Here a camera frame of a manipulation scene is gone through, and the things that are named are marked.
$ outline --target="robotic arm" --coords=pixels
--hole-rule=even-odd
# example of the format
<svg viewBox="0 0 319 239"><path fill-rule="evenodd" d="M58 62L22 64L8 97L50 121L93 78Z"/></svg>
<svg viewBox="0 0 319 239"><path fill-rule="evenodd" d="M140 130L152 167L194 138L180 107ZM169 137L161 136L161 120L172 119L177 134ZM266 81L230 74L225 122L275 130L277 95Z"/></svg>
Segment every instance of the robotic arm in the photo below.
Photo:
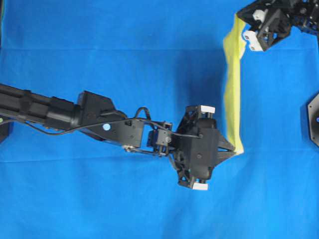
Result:
<svg viewBox="0 0 319 239"><path fill-rule="evenodd" d="M141 111L145 111L146 118L139 118ZM47 135L79 130L95 140L119 145L126 152L168 156L177 171L178 184L197 190L207 190L214 167L236 154L234 146L218 131L214 113L213 107L187 107L177 131L173 132L171 123L151 120L145 107L128 118L115 109L111 99L87 91L74 104L0 84L0 142L9 135L9 124L13 121ZM57 132L40 129L35 124ZM152 127L147 142L150 151L140 149L146 124Z"/></svg>
<svg viewBox="0 0 319 239"><path fill-rule="evenodd" d="M252 51L267 51L288 37L292 26L318 37L318 0L257 0L237 15L251 25L244 38Z"/></svg>

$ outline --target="blue tablecloth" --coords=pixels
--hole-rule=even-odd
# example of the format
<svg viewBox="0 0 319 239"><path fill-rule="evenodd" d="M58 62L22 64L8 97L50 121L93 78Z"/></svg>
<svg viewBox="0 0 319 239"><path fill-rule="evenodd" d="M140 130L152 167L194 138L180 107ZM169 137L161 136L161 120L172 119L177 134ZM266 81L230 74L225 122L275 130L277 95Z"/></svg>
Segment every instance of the blue tablecloth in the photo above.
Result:
<svg viewBox="0 0 319 239"><path fill-rule="evenodd" d="M69 101L88 90L175 129L186 106L213 105L225 134L222 42L250 2L6 0L0 82ZM318 238L319 150L306 114L318 65L316 38L297 30L266 53L246 51L245 154L215 168L208 192L177 186L166 158L15 124L0 145L0 238Z"/></svg>

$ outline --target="yellow cloth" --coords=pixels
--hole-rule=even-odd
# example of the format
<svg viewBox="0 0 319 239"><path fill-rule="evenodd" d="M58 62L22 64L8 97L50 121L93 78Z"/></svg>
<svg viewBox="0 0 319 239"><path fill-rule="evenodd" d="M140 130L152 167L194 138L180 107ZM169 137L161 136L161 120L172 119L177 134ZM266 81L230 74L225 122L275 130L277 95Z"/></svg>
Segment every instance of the yellow cloth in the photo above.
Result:
<svg viewBox="0 0 319 239"><path fill-rule="evenodd" d="M227 120L227 138L235 146L237 154L244 152L240 139L240 59L246 42L242 39L245 22L235 15L231 32L224 38L224 51L228 64L227 84L224 94Z"/></svg>

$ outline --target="wire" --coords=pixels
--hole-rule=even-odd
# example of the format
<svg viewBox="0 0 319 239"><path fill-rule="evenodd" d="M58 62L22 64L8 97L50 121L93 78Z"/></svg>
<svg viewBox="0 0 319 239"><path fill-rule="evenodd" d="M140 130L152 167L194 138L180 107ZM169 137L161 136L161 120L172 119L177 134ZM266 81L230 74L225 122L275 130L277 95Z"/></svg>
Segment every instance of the wire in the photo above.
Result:
<svg viewBox="0 0 319 239"><path fill-rule="evenodd" d="M103 124L111 124L111 123L122 123L122 122L128 122L128 121L132 121L132 120L139 120L139 121L143 121L143 122L146 122L146 123L149 123L151 125L154 125L156 126L157 128L160 128L160 129L163 129L173 135L176 135L176 136L179 136L179 137L192 137L192 138L201 138L200 136L197 136L197 135L192 135L192 134L181 134L181 133L175 133L167 128L165 128L164 126L158 124L158 123L155 123L149 119L145 119L145 118L128 118L128 119L121 119L121 120L115 120L115 121L108 121L108 122L100 122L100 123L93 123L93 124L88 124L88 125L84 125L84 126L79 126L79 127L75 127L75 128L72 128L70 130L66 130L66 131L63 131L63 132L58 132L58 133L50 133L50 132L47 132L45 130L42 130L34 125L32 125L31 123L28 123L28 122L25 122L24 124L41 132L41 133L44 133L46 135L53 135L53 136L58 136L58 135L64 135L64 134L67 134L67 133L72 133L76 130L80 130L80 129L83 129L83 128L88 128L88 127L94 127L94 126L100 126L100 125L103 125Z"/></svg>
<svg viewBox="0 0 319 239"><path fill-rule="evenodd" d="M146 118L147 118L148 120L151 120L150 111L149 111L149 109L146 108L146 107L139 107L139 109L138 109L138 110L136 111L136 113L135 113L134 118L137 118L137 117L139 116L139 114L140 114L141 111L144 111L144 112L145 112Z"/></svg>

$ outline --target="hexagonal black plate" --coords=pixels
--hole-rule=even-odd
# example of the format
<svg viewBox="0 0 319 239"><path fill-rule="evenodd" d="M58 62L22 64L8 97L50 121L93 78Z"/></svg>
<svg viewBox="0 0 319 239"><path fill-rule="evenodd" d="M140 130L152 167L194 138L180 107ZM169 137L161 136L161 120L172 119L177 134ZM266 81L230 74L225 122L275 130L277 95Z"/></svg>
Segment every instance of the hexagonal black plate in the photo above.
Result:
<svg viewBox="0 0 319 239"><path fill-rule="evenodd" d="M307 108L311 141L319 146L319 95L308 104Z"/></svg>

